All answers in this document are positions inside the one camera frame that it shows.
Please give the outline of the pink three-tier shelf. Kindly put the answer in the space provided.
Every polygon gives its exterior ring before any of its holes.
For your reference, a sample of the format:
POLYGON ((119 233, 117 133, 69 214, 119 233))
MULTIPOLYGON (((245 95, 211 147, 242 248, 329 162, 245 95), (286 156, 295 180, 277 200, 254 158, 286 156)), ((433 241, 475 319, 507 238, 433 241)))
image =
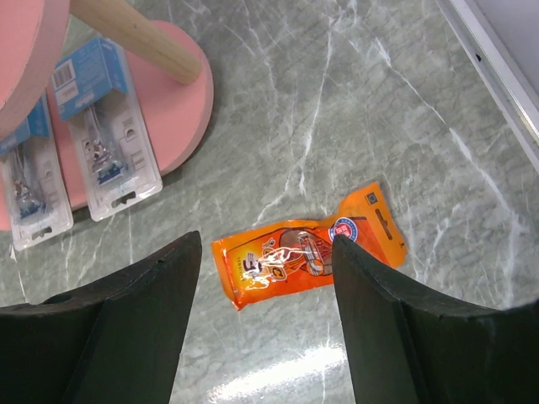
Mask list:
POLYGON ((209 124, 211 68, 180 27, 150 21, 126 1, 1 3, 1 137, 23 122, 40 95, 54 98, 50 80, 71 16, 125 48, 159 171, 172 172, 209 124))

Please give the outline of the blue razor blister pack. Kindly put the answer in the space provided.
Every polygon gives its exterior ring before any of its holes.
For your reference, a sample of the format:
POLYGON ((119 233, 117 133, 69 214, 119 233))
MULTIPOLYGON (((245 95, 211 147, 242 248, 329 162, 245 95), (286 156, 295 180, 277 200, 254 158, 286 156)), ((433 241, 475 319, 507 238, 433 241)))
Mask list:
POLYGON ((101 221, 159 193, 153 154, 124 49, 95 37, 58 62, 52 94, 75 146, 87 205, 101 221))
POLYGON ((72 209, 45 95, 1 141, 1 173, 15 250, 23 251, 72 229, 72 209))

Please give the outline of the orange razor bag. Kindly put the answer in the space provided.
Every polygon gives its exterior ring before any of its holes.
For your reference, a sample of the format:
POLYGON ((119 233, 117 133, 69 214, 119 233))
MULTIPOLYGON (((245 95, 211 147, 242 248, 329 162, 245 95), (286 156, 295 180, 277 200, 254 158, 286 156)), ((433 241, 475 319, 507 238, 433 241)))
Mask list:
POLYGON ((211 244, 226 297, 237 310, 281 295, 333 283, 332 246, 348 237, 392 268, 407 247, 392 219, 379 183, 346 196, 335 214, 320 221, 287 220, 211 244))

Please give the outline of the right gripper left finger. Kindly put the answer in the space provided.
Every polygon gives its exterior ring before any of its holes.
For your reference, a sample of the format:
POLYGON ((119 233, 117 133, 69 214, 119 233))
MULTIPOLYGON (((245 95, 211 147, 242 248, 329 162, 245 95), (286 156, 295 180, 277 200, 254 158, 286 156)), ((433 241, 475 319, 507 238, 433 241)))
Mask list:
POLYGON ((2 402, 168 402, 201 258, 191 231, 38 305, 3 307, 2 402))

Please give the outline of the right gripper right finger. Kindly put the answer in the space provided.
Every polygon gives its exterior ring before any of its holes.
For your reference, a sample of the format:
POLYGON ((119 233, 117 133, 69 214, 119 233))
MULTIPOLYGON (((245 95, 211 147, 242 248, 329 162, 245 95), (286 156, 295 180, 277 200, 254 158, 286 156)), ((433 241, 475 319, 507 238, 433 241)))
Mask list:
POLYGON ((440 293, 334 240, 334 289, 358 403, 535 403, 538 304, 440 293))

